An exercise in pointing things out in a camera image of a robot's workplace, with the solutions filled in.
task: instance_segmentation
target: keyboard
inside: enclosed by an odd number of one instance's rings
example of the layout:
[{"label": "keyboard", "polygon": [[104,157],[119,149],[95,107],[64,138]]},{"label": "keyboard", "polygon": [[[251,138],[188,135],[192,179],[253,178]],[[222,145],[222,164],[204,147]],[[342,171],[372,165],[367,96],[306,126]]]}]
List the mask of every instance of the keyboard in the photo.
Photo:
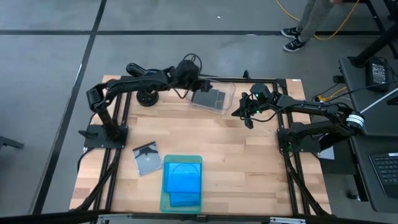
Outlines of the keyboard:
[{"label": "keyboard", "polygon": [[398,198],[398,152],[370,156],[384,194]]}]

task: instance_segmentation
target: white label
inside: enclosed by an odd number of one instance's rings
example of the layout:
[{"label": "white label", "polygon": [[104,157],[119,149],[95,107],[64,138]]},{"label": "white label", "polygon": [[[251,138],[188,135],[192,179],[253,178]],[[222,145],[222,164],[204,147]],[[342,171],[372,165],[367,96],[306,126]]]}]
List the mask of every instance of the white label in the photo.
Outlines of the white label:
[{"label": "white label", "polygon": [[360,121],[362,121],[362,122],[365,121],[362,117],[360,117],[360,116],[358,116],[358,115],[350,114],[348,117],[349,117],[349,118],[358,119],[358,120],[360,120]]},{"label": "white label", "polygon": [[355,118],[347,118],[346,121],[351,121],[351,122],[357,123],[357,124],[359,124],[361,127],[363,127],[363,122],[360,121],[360,120],[358,120],[358,119],[355,119]]}]

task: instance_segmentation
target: green tray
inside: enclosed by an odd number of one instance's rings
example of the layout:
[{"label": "green tray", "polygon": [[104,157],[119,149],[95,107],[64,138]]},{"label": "green tray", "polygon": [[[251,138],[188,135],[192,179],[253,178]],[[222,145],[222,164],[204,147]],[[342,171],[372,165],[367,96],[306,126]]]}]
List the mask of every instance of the green tray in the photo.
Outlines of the green tray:
[{"label": "green tray", "polygon": [[[166,155],[164,157],[164,165],[168,162],[186,162],[186,163],[200,163],[201,167],[203,167],[201,156],[183,156],[183,155]],[[201,204],[197,206],[187,206],[187,207],[171,207],[170,205],[170,194],[168,192],[164,192],[164,184],[166,178],[166,169],[163,169],[163,182],[162,182],[162,195],[160,197],[160,211],[164,213],[193,213],[199,214],[201,212]]]}]

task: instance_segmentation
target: clear plastic lid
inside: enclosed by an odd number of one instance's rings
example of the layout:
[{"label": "clear plastic lid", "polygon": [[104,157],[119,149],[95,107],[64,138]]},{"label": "clear plastic lid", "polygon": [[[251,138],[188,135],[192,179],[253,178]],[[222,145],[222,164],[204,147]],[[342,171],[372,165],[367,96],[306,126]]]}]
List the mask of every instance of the clear plastic lid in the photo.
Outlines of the clear plastic lid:
[{"label": "clear plastic lid", "polygon": [[236,89],[235,84],[219,82],[210,78],[201,77],[201,79],[210,80],[213,88],[209,92],[190,91],[186,97],[190,101],[190,106],[220,115],[226,114],[232,106]]}]

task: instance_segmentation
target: sneaker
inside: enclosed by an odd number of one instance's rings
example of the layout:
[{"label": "sneaker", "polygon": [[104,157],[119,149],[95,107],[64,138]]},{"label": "sneaker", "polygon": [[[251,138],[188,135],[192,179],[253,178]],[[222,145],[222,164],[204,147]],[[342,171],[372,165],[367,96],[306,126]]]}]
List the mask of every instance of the sneaker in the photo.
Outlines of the sneaker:
[{"label": "sneaker", "polygon": [[288,52],[295,52],[296,50],[300,50],[305,47],[306,42],[300,42],[298,39],[291,41],[290,43],[284,46],[284,50]]},{"label": "sneaker", "polygon": [[290,37],[295,39],[300,35],[300,32],[297,31],[296,27],[282,29],[280,32],[285,37]]}]

